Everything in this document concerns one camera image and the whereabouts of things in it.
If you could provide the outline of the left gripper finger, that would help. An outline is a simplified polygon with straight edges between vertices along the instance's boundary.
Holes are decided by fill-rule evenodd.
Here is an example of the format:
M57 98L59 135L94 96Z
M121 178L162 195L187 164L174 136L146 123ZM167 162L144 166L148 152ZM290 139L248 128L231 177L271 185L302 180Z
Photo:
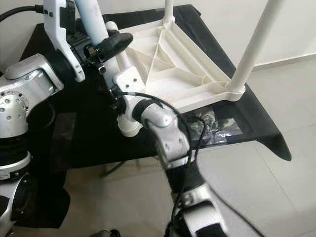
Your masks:
M118 30L108 30L108 38L105 38L97 45L99 59L108 61L117 56L131 45L133 34L120 33Z

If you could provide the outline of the black tablecloth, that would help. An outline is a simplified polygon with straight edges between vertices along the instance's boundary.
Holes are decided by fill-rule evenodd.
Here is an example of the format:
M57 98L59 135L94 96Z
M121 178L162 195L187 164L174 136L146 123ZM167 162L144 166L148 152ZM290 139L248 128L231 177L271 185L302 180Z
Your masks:
M124 137L109 108L110 97L95 70L86 80L71 81L50 98L57 111L52 126L46 104L36 106L29 117L30 129L23 144L34 160L30 173L39 183L33 212L17 222L28 228L60 228L70 208L65 190L66 171L95 165L148 158L156 155L151 134L142 129L133 138ZM247 88L239 101L220 101L207 106L219 119L233 118L242 130L228 144L257 141L282 160L291 161L286 140L254 92Z

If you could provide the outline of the metal table support leg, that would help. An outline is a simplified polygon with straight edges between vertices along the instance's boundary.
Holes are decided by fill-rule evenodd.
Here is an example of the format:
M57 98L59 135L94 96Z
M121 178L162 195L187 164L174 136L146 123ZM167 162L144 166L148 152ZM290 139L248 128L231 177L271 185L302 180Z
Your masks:
M125 164L127 163L127 161L120 161L117 163L117 165L115 165L113 168L106 170L105 172L103 172L101 174L101 178L105 178L111 174L113 174L113 172L116 172L118 169L120 169L121 167L123 167Z

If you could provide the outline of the white plastic table top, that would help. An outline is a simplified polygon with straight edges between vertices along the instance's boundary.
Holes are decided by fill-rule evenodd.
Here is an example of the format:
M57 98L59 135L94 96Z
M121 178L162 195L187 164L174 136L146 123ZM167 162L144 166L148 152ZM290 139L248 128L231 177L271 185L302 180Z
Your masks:
M230 77L176 23L162 20L124 29L133 34L126 48L147 93L185 113L219 101L239 101L229 93Z

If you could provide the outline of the clear plastic bag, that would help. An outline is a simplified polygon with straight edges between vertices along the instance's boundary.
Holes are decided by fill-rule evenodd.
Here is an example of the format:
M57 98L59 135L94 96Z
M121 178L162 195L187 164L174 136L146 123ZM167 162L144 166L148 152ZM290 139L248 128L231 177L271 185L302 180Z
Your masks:
M202 135L203 145L227 144L230 136L243 135L235 118L220 118L212 108L199 108L187 115L195 140Z

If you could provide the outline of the grey right robot leg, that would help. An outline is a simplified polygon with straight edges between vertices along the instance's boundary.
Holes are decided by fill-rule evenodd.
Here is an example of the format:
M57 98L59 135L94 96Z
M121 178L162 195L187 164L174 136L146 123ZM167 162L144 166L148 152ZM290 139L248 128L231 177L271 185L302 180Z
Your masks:
M120 232L116 229L101 230L93 233L90 237L120 237Z

